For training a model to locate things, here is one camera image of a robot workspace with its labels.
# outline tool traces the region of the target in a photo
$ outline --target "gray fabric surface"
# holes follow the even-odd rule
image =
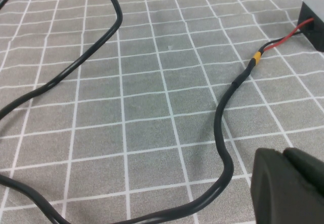
[[[0,172],[72,223],[110,223],[197,198],[220,175],[217,101],[257,49],[289,33],[302,0],[119,0],[124,21],[81,68],[0,122]],[[74,61],[114,22],[109,0],[10,0],[0,12],[0,106]],[[228,189],[171,223],[254,223],[258,147],[324,160],[324,55],[303,36],[267,52],[230,101]],[[0,187],[1,223],[48,223]]]

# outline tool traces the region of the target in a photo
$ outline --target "black plastic housing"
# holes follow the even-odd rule
[[[324,52],[324,21],[322,21],[304,2],[300,10],[298,24],[314,18],[314,22],[300,28],[316,50]]]
[[[323,224],[324,163],[296,148],[259,148],[251,196],[257,224]]]

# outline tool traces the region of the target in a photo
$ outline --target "black connector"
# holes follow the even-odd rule
[[[303,3],[298,24],[314,18],[314,22],[300,28],[307,39],[313,44],[316,50],[324,52],[324,21],[322,21],[305,3]]]

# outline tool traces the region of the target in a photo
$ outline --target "table surface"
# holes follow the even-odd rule
[[[123,24],[50,92],[0,122],[0,171],[71,223],[111,223],[200,196],[223,165],[217,101],[261,45],[288,34],[302,0],[119,0]],[[0,12],[0,106],[49,81],[115,21],[110,0],[10,0]],[[254,152],[294,146],[324,160],[324,55],[299,35],[229,102],[235,171],[210,206],[171,223],[254,223]],[[0,188],[1,223],[48,223]]]

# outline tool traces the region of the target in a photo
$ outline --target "wire insulation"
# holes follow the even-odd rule
[[[287,41],[289,38],[291,38],[291,37],[294,35],[294,33],[295,33],[299,28],[301,28],[301,27],[303,27],[304,25],[306,25],[306,24],[308,24],[308,23],[311,23],[311,22],[313,22],[313,21],[314,21],[314,18],[310,18],[310,19],[305,20],[304,22],[300,23],[298,26],[296,26],[296,28],[295,28],[295,29],[294,29],[294,30],[293,30],[289,35],[285,36],[285,37],[284,37],[283,39],[281,39],[279,42],[277,42],[277,43],[275,43],[275,44],[273,44],[273,45],[271,45],[271,46],[265,48],[264,51],[267,51],[267,50],[269,50],[269,49],[271,49],[271,48],[275,48],[275,47],[277,47],[277,46],[283,44],[285,41]]]
[[[13,102],[5,106],[3,109],[1,109],[0,120],[3,119],[8,113],[10,113],[13,109],[18,107],[19,105],[23,104],[24,102],[36,96],[42,95],[43,93],[55,87],[70,73],[72,73],[76,68],[78,68],[82,63],[84,63],[91,55],[93,55],[103,44],[105,44],[105,42],[109,38],[112,37],[112,35],[118,30],[118,28],[122,23],[123,14],[120,9],[120,5],[118,1],[111,0],[111,2],[116,11],[116,21],[111,27],[111,29],[109,29],[109,31],[105,33],[103,37],[101,37],[85,53],[83,53],[80,58],[78,58],[74,63],[72,63],[69,67],[63,70],[60,74],[58,74],[48,83],[46,83],[45,85],[41,86],[36,90],[33,90],[19,97],[18,99],[14,100]],[[256,66],[257,62],[259,62],[261,55],[263,54],[264,51],[279,46],[280,44],[285,42],[289,37],[293,35],[297,35],[295,31],[297,31],[298,28],[300,28],[302,25],[305,25],[306,23],[309,22],[311,21],[307,20],[307,22],[305,21],[301,23],[299,26],[296,27],[296,29],[291,34],[289,34],[285,38],[268,42],[267,44],[262,46],[259,50],[260,54],[257,53],[257,55],[255,55],[255,57],[250,60],[246,69],[239,76],[237,76],[237,78],[232,82],[228,90],[221,98],[217,106],[215,118],[214,118],[214,136],[215,136],[216,148],[218,154],[222,159],[224,169],[221,176],[217,179],[217,181],[203,195],[201,195],[199,198],[197,198],[196,200],[190,203],[175,208],[158,211],[135,219],[116,222],[115,224],[154,224],[154,223],[162,223],[166,221],[180,219],[202,210],[203,208],[208,206],[211,202],[213,202],[224,191],[224,189],[230,183],[234,172],[233,160],[226,149],[222,127],[221,127],[222,117],[223,117],[226,104],[228,103],[232,95],[235,93],[235,91],[251,74],[251,71]],[[0,184],[13,188],[14,190],[19,191],[25,196],[27,196],[28,198],[30,198],[37,205],[37,207],[44,213],[44,215],[50,220],[51,223],[70,224],[51,206],[51,204],[40,193],[38,193],[33,188],[3,175],[0,175]]]

